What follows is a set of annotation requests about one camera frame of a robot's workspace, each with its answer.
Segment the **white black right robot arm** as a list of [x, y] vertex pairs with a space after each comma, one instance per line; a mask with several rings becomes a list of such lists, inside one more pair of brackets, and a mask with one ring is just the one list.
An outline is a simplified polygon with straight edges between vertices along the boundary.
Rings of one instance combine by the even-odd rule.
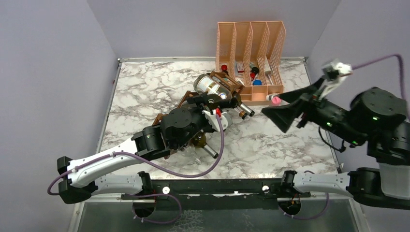
[[379, 167], [358, 168], [341, 174], [305, 174], [285, 171], [279, 191], [286, 197], [306, 192], [336, 193], [379, 208], [408, 210], [410, 207], [410, 124], [406, 101], [372, 87], [357, 94], [346, 110], [324, 97], [324, 79], [308, 87], [279, 94], [286, 105], [262, 109], [282, 132], [296, 118], [298, 128], [312, 122], [348, 143], [367, 145], [367, 155]]

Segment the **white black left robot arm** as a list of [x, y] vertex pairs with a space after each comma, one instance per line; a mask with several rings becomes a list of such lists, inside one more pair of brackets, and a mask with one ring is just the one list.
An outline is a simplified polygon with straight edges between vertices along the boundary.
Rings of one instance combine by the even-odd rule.
[[153, 164], [188, 146], [201, 132], [220, 135], [232, 124], [225, 109], [239, 105], [237, 97], [221, 98], [217, 94], [186, 92], [179, 105], [169, 113], [159, 114], [151, 126], [143, 128], [121, 144], [95, 155], [57, 160], [59, 176], [57, 196], [66, 204], [83, 202], [94, 195], [122, 193], [147, 198], [153, 193], [146, 172], [115, 175], [115, 171], [140, 164]]

